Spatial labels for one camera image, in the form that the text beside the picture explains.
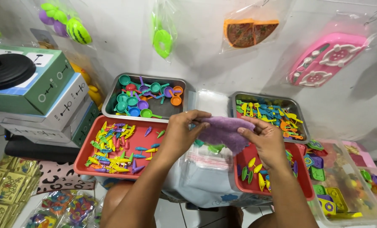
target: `purple towel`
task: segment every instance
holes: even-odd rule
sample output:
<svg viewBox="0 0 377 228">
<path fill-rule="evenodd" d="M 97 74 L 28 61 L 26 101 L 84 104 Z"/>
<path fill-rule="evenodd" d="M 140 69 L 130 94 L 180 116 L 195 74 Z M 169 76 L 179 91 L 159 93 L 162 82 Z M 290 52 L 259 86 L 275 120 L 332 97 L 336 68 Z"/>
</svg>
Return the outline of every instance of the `purple towel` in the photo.
<svg viewBox="0 0 377 228">
<path fill-rule="evenodd" d="M 255 129 L 254 124 L 239 118 L 211 117 L 203 118 L 201 122 L 208 122 L 211 126 L 203 130 L 198 139 L 211 145 L 224 144 L 232 151 L 234 156 L 249 144 L 249 141 L 240 135 L 237 129 L 239 127 L 244 127 L 251 131 Z"/>
</svg>

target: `white box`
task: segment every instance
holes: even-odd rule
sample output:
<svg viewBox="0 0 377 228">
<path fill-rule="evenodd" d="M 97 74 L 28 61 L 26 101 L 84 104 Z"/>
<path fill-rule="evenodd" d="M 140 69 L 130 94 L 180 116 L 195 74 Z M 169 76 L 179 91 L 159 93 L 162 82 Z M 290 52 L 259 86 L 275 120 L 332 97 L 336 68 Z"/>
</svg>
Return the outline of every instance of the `white box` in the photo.
<svg viewBox="0 0 377 228">
<path fill-rule="evenodd" d="M 9 130 L 14 135 L 32 137 L 34 139 L 43 140 L 54 143 L 70 143 L 72 142 L 72 131 L 76 131 L 80 123 L 83 121 L 86 111 L 91 104 L 91 98 L 86 95 L 83 99 L 84 102 L 76 109 L 76 112 L 69 121 L 69 126 L 65 127 L 62 131 L 52 129 L 41 129 L 28 126 L 20 126 L 9 123 L 2 123 L 0 125 Z"/>
<path fill-rule="evenodd" d="M 38 144 L 45 144 L 45 145 L 52 145 L 52 146 L 59 146 L 59 147 L 74 147 L 74 148 L 80 148 L 85 138 L 90 131 L 90 128 L 93 125 L 94 120 L 99 116 L 99 109 L 97 108 L 96 104 L 91 101 L 90 105 L 87 107 L 88 104 L 85 103 L 83 108 L 80 110 L 78 116 L 76 118 L 82 117 L 82 121 L 80 122 L 79 126 L 76 128 L 76 130 L 72 129 L 71 135 L 72 135 L 72 141 L 69 143 L 59 143 L 59 142 L 49 142 L 41 139 L 37 139 L 34 137 L 27 137 L 31 142 L 38 143 Z"/>
<path fill-rule="evenodd" d="M 61 131 L 69 126 L 70 118 L 88 91 L 89 87 L 82 75 L 75 73 L 46 115 L 14 114 L 0 111 L 0 123 Z"/>
</svg>

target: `metal tray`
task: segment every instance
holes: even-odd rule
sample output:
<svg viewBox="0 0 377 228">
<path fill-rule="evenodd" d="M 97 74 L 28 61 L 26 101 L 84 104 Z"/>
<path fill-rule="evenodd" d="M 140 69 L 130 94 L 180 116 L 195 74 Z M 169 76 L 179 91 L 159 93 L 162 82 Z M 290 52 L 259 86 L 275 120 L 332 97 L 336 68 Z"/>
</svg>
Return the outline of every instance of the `metal tray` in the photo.
<svg viewBox="0 0 377 228">
<path fill-rule="evenodd" d="M 179 106 L 173 106 L 170 103 L 170 98 L 165 98 L 165 101 L 163 102 L 163 104 L 161 104 L 161 99 L 154 99 L 154 98 L 149 99 L 148 100 L 149 109 L 152 110 L 153 114 L 162 116 L 163 117 L 162 119 L 115 115 L 116 111 L 114 111 L 114 108 L 117 105 L 117 96 L 121 93 L 121 89 L 122 89 L 122 85 L 118 81 L 121 75 L 128 75 L 131 78 L 132 82 L 138 83 L 138 84 L 141 83 L 139 79 L 139 77 L 141 76 L 144 83 L 146 84 L 158 82 L 160 84 L 169 83 L 171 87 L 181 86 L 183 88 L 183 94 L 180 95 L 182 99 L 182 103 Z M 186 82 L 183 79 L 123 73 L 123 74 L 118 75 L 115 78 L 114 83 L 112 85 L 112 89 L 110 90 L 107 97 L 105 98 L 102 112 L 106 117 L 111 117 L 111 118 L 151 121 L 151 122 L 169 122 L 169 118 L 172 115 L 189 110 L 189 98 L 193 97 L 193 96 L 189 96 L 190 93 L 195 94 L 195 89 L 193 86 L 191 86 L 188 82 Z"/>
<path fill-rule="evenodd" d="M 310 142 L 310 134 L 308 132 L 307 124 L 304 120 L 304 117 L 302 116 L 301 108 L 296 101 L 290 98 L 237 91 L 230 96 L 230 100 L 228 104 L 228 110 L 230 110 L 229 111 L 230 117 L 236 117 L 236 100 L 257 103 L 261 99 L 268 100 L 271 102 L 274 102 L 274 101 L 280 102 L 282 104 L 281 107 L 283 109 L 286 109 L 288 112 L 296 114 L 297 118 L 303 121 L 302 124 L 298 123 L 297 126 L 298 126 L 298 130 L 300 131 L 300 134 L 304 137 L 304 140 L 284 139 L 285 142 L 289 142 L 289 143 L 293 142 L 293 143 L 300 143 L 300 144 L 307 144 Z"/>
</svg>

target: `pink toy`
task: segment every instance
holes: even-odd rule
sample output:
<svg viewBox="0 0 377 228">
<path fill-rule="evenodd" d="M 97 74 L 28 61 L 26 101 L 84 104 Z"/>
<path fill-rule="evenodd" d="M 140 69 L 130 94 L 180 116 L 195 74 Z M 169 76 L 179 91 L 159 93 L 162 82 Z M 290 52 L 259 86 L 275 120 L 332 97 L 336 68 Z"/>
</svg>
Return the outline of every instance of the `pink toy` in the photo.
<svg viewBox="0 0 377 228">
<path fill-rule="evenodd" d="M 320 87 L 367 47 L 364 36 L 332 33 L 310 46 L 289 75 L 294 85 Z"/>
</svg>

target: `toy pizza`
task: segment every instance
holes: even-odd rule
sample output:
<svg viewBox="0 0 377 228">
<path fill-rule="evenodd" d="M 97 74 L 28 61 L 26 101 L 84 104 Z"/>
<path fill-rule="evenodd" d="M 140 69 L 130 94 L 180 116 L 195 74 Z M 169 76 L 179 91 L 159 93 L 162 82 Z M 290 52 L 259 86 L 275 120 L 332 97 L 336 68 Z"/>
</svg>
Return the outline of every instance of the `toy pizza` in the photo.
<svg viewBox="0 0 377 228">
<path fill-rule="evenodd" d="M 227 19 L 224 21 L 224 34 L 232 47 L 248 48 L 261 43 L 274 32 L 278 24 L 278 20 Z"/>
</svg>

